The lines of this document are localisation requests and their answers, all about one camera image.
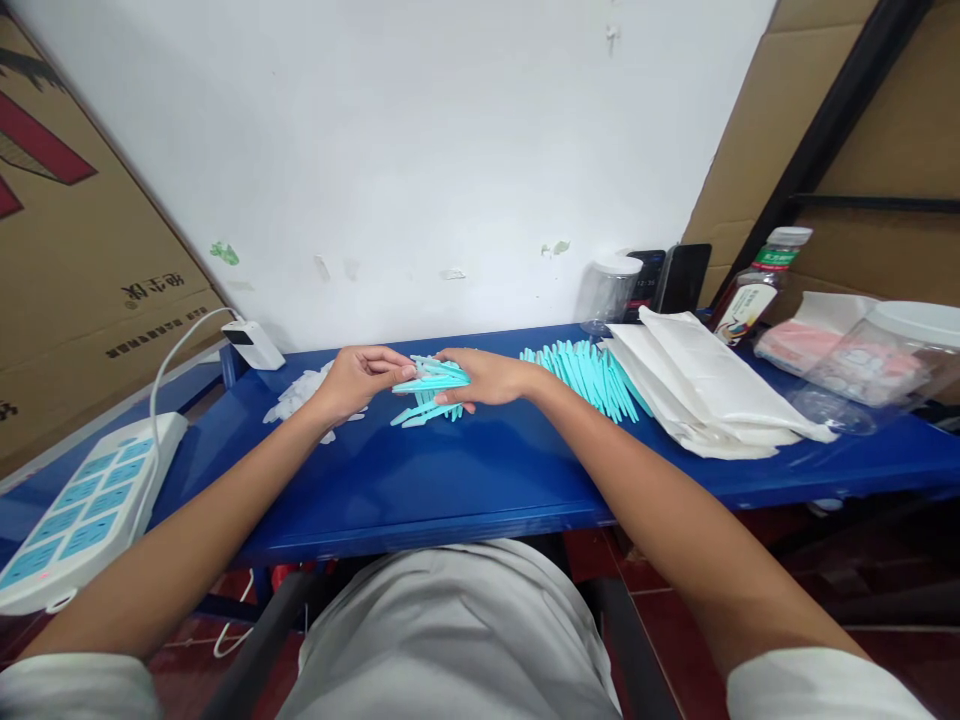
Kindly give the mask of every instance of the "blue outlet socket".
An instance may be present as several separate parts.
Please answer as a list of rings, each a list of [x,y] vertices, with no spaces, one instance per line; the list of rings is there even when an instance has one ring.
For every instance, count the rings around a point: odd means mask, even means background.
[[[108,490],[105,493],[100,493],[93,499],[93,502],[90,503],[90,508],[87,510],[87,514],[84,515],[84,520],[89,520],[92,517],[96,517],[100,513],[105,513],[107,510],[113,510],[115,507],[123,505],[123,501],[127,499],[127,495],[130,494],[130,489],[133,487],[133,483],[127,483],[126,485],[121,485],[115,490]]]
[[[48,517],[33,533],[33,537],[30,538],[30,542],[27,543],[27,547],[36,545],[38,542],[52,538],[54,535],[59,535],[64,530],[67,530],[77,521],[82,510],[83,507],[75,507]]]
[[[103,472],[108,467],[110,467],[110,463],[113,462],[113,459],[116,456],[117,456],[116,453],[110,453],[109,455],[98,457],[96,460],[91,460],[82,468],[80,468],[80,472],[77,473],[77,476],[74,478],[74,481],[83,480],[84,478],[88,478],[91,475],[96,475],[98,472]]]
[[[95,478],[90,480],[84,480],[82,483],[77,483],[67,487],[67,491],[60,496],[60,499],[57,501],[57,504],[54,506],[54,510],[62,510],[68,505],[73,505],[78,503],[81,500],[86,500],[88,497],[93,495],[94,491],[97,489],[97,485],[100,484],[100,478],[102,475],[97,475]]]
[[[126,462],[127,460],[133,460],[135,457],[140,457],[151,447],[153,447],[153,438],[148,438],[147,440],[139,442],[136,445],[131,445],[123,451],[123,455],[120,456],[120,459],[117,460],[117,462]]]
[[[110,533],[110,528],[113,527],[113,521],[116,519],[117,513],[113,513],[99,520],[94,520],[92,523],[81,525],[71,536],[70,542],[67,543],[67,546],[63,549],[63,554],[60,555],[60,559],[65,560],[103,540]]]
[[[53,554],[57,551],[61,542],[63,542],[63,538],[56,538],[18,557],[0,578],[0,590],[43,570],[50,564],[50,560],[53,559]]]
[[[143,467],[143,461],[145,459],[146,458],[140,458],[139,460],[134,460],[132,463],[114,468],[113,472],[107,475],[107,482],[103,484],[103,489],[106,490],[108,487],[119,485],[122,482],[127,482],[127,480],[133,480],[140,474],[140,468]]]

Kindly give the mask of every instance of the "smartphone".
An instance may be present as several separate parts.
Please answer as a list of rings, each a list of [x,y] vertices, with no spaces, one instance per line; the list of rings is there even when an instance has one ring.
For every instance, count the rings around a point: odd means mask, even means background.
[[[627,253],[627,257],[643,260],[643,268],[637,276],[637,284],[633,287],[633,296],[627,302],[627,312],[623,316],[625,323],[638,323],[637,309],[650,307],[657,293],[657,283],[660,281],[660,271],[663,270],[663,261],[667,253],[663,250],[636,250]]]
[[[650,309],[660,314],[696,310],[712,250],[710,243],[670,248]]]

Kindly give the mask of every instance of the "white sleeve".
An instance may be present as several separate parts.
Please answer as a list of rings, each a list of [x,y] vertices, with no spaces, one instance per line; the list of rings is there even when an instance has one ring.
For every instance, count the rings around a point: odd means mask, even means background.
[[[879,665],[829,648],[775,650],[735,668],[727,710],[732,720],[933,720]]]
[[[159,720],[162,716],[149,671],[126,655],[39,655],[0,673],[3,720]]]

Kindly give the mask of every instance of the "bottle label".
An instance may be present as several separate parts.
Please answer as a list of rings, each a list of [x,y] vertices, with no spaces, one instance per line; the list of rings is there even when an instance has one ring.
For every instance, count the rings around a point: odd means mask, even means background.
[[[750,331],[760,313],[767,309],[776,296],[776,288],[762,283],[739,288],[713,334],[733,347]]]
[[[767,250],[764,248],[750,266],[758,270],[782,272],[790,266],[799,252],[800,248],[796,250]]]

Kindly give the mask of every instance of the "chair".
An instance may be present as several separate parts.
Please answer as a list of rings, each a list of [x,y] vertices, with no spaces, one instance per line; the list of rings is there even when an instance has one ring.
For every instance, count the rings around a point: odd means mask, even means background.
[[[240,648],[221,681],[203,720],[249,718],[270,677],[287,636],[303,627],[304,607],[316,618],[345,584],[335,575],[295,572],[287,576]],[[577,585],[616,658],[626,686],[624,717],[680,720],[673,694],[660,670],[636,607],[619,578],[598,578]]]

